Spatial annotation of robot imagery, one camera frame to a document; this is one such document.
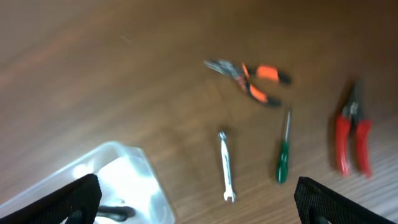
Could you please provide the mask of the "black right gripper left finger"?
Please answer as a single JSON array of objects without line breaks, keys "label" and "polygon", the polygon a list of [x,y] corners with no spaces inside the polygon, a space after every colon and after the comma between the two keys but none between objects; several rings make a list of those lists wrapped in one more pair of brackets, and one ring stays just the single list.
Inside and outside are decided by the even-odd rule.
[{"label": "black right gripper left finger", "polygon": [[99,180],[87,174],[1,218],[1,224],[94,222],[102,197]]}]

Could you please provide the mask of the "small silver wrench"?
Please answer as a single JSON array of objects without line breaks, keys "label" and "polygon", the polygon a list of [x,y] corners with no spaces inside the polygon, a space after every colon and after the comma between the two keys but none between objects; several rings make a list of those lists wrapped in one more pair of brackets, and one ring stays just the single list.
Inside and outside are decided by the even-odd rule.
[{"label": "small silver wrench", "polygon": [[224,184],[225,184],[225,192],[223,194],[223,197],[225,201],[230,200],[231,203],[234,203],[236,194],[233,190],[232,175],[231,175],[231,168],[229,162],[229,151],[227,145],[227,135],[224,131],[219,131],[218,136],[220,138],[221,160],[223,165],[223,175],[224,175]]}]

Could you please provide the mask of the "black orange screwdriver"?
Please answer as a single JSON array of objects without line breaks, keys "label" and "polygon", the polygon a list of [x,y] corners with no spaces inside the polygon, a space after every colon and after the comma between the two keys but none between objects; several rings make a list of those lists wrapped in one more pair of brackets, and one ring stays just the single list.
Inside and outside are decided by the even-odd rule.
[{"label": "black orange screwdriver", "polygon": [[135,214],[136,211],[132,207],[128,206],[110,207],[110,206],[101,205],[98,207],[96,216],[109,218],[116,222],[125,222],[127,219],[134,217]]}]

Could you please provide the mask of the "clear plastic container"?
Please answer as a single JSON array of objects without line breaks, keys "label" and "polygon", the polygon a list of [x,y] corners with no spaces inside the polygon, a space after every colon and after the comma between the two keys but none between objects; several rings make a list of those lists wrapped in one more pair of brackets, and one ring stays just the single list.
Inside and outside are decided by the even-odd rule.
[{"label": "clear plastic container", "polygon": [[131,207],[127,224],[174,224],[175,216],[144,151],[106,142],[1,205],[5,217],[86,174],[98,177],[100,205]]}]

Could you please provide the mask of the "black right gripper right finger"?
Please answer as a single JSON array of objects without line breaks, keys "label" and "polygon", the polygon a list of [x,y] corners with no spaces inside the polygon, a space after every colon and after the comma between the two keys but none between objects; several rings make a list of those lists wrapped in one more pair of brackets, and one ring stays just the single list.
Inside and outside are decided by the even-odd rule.
[{"label": "black right gripper right finger", "polygon": [[309,177],[299,177],[294,193],[304,224],[394,224]]}]

